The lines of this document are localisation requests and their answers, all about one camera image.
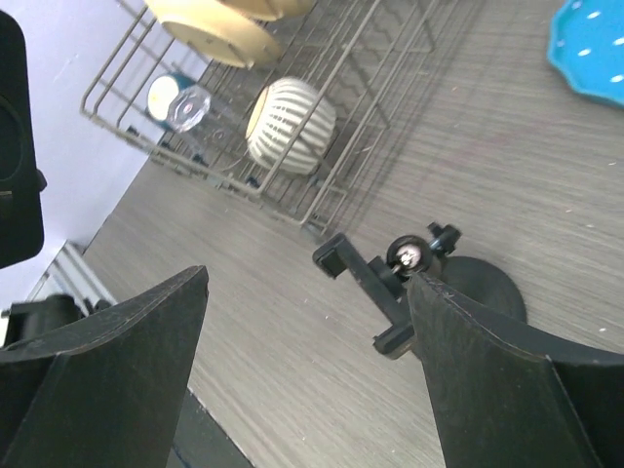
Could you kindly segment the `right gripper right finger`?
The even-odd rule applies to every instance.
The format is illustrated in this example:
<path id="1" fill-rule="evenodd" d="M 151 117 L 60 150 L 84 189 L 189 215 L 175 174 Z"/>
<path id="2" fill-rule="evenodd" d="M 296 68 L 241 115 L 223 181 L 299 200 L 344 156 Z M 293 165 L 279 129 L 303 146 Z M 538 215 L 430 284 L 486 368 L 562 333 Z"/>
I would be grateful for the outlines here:
<path id="1" fill-rule="evenodd" d="M 418 275 L 408 287 L 448 467 L 620 467 L 623 357 Z"/>

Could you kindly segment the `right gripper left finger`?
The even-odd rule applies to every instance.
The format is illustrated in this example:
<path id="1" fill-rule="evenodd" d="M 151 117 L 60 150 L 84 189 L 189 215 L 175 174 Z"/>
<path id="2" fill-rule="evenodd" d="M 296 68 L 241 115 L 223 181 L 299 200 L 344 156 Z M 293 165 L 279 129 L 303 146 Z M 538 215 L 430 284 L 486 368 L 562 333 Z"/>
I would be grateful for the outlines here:
<path id="1" fill-rule="evenodd" d="M 208 302 L 192 266 L 1 352 L 5 467 L 163 467 Z"/>

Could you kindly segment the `clear glass cup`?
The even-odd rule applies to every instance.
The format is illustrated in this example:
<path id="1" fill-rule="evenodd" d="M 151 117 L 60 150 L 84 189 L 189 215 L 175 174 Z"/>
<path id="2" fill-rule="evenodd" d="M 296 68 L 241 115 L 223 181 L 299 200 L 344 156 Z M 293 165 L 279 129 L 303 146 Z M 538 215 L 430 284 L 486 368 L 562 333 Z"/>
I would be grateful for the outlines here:
<path id="1" fill-rule="evenodd" d="M 166 123 L 176 132 L 185 133 L 196 127 L 211 109 L 211 94 L 194 85 L 180 91 L 171 101 Z"/>

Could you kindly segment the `blue mug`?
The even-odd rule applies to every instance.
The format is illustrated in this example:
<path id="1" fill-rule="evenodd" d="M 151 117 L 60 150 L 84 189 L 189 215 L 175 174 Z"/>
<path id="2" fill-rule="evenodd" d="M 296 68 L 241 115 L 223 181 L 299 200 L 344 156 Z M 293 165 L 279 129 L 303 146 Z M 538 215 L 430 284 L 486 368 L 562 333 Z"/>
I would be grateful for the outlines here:
<path id="1" fill-rule="evenodd" d="M 194 84 L 194 80 L 178 72 L 159 75 L 148 89 L 147 114 L 160 128 L 171 131 L 172 127 L 167 123 L 169 107 L 180 92 Z"/>

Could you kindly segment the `blue dotted plate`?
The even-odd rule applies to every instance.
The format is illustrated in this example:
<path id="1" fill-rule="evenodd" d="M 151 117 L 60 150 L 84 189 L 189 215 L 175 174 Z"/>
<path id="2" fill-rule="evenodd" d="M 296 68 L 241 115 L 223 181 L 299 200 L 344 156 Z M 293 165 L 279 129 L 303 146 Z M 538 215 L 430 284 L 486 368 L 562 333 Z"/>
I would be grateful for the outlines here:
<path id="1" fill-rule="evenodd" d="M 566 1 L 553 15 L 547 60 L 586 98 L 623 105 L 623 1 Z"/>

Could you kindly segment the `lower beige plate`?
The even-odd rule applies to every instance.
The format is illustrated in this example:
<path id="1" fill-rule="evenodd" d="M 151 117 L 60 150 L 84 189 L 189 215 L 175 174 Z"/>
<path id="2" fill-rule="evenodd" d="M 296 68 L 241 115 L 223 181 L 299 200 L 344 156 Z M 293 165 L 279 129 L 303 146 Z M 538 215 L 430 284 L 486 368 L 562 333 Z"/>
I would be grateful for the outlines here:
<path id="1" fill-rule="evenodd" d="M 284 53 L 266 29 L 219 1 L 149 0 L 145 5 L 176 40 L 221 63 L 250 69 Z"/>

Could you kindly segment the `beige plate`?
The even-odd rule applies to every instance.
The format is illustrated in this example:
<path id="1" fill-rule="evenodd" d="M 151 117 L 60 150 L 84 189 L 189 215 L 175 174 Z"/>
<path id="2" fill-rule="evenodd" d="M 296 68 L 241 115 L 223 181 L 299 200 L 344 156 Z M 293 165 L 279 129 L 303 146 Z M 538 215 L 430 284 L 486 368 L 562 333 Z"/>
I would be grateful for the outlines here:
<path id="1" fill-rule="evenodd" d="M 266 29 L 219 1 L 149 0 L 145 5 L 176 40 L 221 63 L 250 69 L 284 53 Z"/>
<path id="2" fill-rule="evenodd" d="M 263 21 L 303 16 L 316 4 L 314 0 L 221 0 L 221 3 L 252 19 Z"/>

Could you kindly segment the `upper beige plate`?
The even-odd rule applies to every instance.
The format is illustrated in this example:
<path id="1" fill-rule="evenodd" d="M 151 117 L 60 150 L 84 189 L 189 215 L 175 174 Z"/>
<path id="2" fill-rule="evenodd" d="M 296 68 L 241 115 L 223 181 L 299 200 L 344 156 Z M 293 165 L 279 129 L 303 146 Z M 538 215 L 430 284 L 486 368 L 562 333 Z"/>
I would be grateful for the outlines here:
<path id="1" fill-rule="evenodd" d="M 303 16 L 316 4 L 314 0 L 221 0 L 221 3 L 252 19 L 263 21 Z"/>

